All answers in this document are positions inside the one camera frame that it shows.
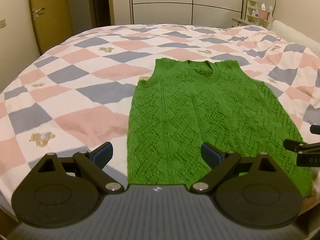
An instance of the tissue box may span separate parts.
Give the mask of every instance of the tissue box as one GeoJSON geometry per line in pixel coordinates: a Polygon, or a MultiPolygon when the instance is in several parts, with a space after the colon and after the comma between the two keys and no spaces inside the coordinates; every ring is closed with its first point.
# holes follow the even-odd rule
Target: tissue box
{"type": "Polygon", "coordinates": [[[265,11],[265,10],[262,10],[262,9],[259,9],[259,18],[260,19],[263,19],[263,20],[268,20],[268,16],[269,16],[269,12],[265,11]]]}

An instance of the gray ribbed plate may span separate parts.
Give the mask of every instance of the gray ribbed plate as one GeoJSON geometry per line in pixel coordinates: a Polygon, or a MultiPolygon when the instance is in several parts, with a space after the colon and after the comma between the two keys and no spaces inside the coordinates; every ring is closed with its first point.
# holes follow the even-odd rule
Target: gray ribbed plate
{"type": "Polygon", "coordinates": [[[222,216],[206,195],[184,185],[131,185],[104,197],[85,220],[58,229],[21,224],[8,240],[302,240],[296,226],[255,230],[222,216]]]}

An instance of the bed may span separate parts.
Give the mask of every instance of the bed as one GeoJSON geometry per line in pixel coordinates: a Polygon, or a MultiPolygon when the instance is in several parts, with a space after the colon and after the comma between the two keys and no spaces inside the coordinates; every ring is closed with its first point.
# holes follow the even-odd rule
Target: bed
{"type": "MultiPolygon", "coordinates": [[[[131,100],[141,76],[155,60],[237,60],[251,78],[265,82],[307,143],[320,124],[320,59],[263,27],[229,29],[182,25],[125,25],[95,28],[44,53],[0,94],[1,206],[48,152],[59,157],[93,150],[105,141],[114,157],[104,168],[127,185],[126,135],[131,100]]],[[[313,196],[301,213],[319,203],[313,196]]]]}

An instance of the door handle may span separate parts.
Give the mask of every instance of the door handle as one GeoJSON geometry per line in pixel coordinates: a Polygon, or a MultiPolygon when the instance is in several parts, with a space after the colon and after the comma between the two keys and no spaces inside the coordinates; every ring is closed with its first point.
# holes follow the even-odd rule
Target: door handle
{"type": "Polygon", "coordinates": [[[38,13],[38,12],[44,10],[44,9],[45,9],[45,7],[41,8],[41,9],[39,9],[39,10],[36,10],[36,11],[34,11],[33,13],[38,13]]]}

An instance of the wardrobe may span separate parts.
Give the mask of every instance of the wardrobe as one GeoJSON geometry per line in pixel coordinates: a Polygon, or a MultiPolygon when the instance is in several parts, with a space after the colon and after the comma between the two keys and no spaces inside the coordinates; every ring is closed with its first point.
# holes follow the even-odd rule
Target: wardrobe
{"type": "Polygon", "coordinates": [[[131,0],[131,22],[229,28],[242,8],[243,0],[131,0]]]}

